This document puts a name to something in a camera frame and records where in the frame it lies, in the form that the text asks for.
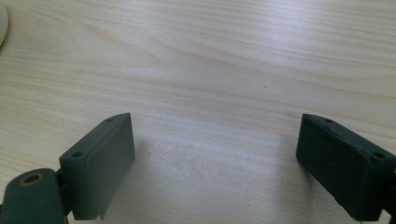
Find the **wood grain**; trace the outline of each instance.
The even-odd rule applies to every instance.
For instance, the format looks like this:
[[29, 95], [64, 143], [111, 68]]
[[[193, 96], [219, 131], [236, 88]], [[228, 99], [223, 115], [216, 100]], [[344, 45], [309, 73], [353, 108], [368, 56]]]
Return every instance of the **wood grain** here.
[[103, 223], [355, 223], [295, 160], [303, 113], [396, 153], [394, 1], [2, 2], [1, 200], [123, 112]]

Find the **white object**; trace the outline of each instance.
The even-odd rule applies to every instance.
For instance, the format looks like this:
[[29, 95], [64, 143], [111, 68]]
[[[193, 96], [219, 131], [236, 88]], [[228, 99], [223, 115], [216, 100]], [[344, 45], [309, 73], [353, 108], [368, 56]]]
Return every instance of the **white object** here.
[[0, 46], [3, 44], [4, 38], [6, 38], [8, 29], [8, 14], [6, 7], [0, 3]]

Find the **mounting hole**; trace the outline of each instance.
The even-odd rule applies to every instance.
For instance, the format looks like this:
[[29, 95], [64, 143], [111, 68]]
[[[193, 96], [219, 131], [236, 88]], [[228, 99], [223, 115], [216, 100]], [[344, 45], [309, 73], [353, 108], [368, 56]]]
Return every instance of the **mounting hole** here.
[[43, 179], [44, 175], [42, 173], [37, 173], [37, 174], [30, 174], [27, 175], [26, 177], [22, 178], [20, 181], [20, 185], [23, 187], [29, 187], [32, 186]]
[[81, 152], [75, 152], [75, 153], [73, 153], [73, 155], [72, 155], [73, 158], [78, 158], [78, 157], [81, 157], [81, 156], [82, 156], [82, 153], [81, 153]]
[[373, 155], [374, 155], [375, 157], [379, 158], [379, 159], [383, 159], [383, 158], [385, 157], [384, 154], [379, 153], [379, 152], [375, 152]]

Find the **wooden table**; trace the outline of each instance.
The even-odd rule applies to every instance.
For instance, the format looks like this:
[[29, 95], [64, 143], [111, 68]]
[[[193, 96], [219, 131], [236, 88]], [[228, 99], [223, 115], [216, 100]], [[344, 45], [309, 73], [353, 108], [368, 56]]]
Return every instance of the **wooden table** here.
[[394, 1], [1, 2], [0, 200], [123, 112], [136, 161], [70, 223], [355, 223], [295, 159], [301, 115], [396, 153]]

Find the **dark green plastic part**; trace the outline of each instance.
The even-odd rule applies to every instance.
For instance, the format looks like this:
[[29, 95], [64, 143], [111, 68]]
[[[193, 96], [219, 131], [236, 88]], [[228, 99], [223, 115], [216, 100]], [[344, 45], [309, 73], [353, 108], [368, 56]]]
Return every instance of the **dark green plastic part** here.
[[61, 169], [34, 170], [14, 178], [5, 192], [0, 224], [64, 224], [105, 215], [134, 159], [131, 115], [106, 119], [67, 150]]
[[297, 160], [353, 218], [379, 219], [394, 155], [332, 120], [304, 114]]
[[9, 182], [0, 223], [67, 223], [55, 172], [33, 170]]

